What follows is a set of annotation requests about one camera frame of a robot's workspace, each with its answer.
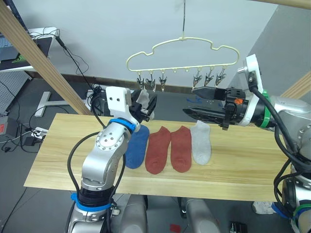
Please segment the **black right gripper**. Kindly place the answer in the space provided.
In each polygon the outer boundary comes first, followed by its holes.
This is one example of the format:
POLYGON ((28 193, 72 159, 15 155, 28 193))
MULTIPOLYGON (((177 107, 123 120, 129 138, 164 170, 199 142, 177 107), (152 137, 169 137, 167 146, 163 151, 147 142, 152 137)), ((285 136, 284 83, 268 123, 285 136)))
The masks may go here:
POLYGON ((192 93, 207 100, 225 100, 225 112, 201 107, 183 108, 183 112, 193 119, 221 124, 222 129, 227 131, 229 125, 237 125, 245 116, 249 100, 241 89, 203 86, 194 88, 192 93))

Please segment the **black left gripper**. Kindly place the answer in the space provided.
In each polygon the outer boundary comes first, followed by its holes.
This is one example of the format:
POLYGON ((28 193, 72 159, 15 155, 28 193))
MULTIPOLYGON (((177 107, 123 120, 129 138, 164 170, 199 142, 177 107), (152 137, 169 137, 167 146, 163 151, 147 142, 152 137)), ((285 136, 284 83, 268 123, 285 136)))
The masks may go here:
POLYGON ((143 109, 142 105, 138 103, 141 90, 134 90, 131 93, 132 105, 130 106, 130 113, 138 122, 152 120, 154 118, 154 109, 156 107, 157 95, 151 97, 148 108, 143 109))

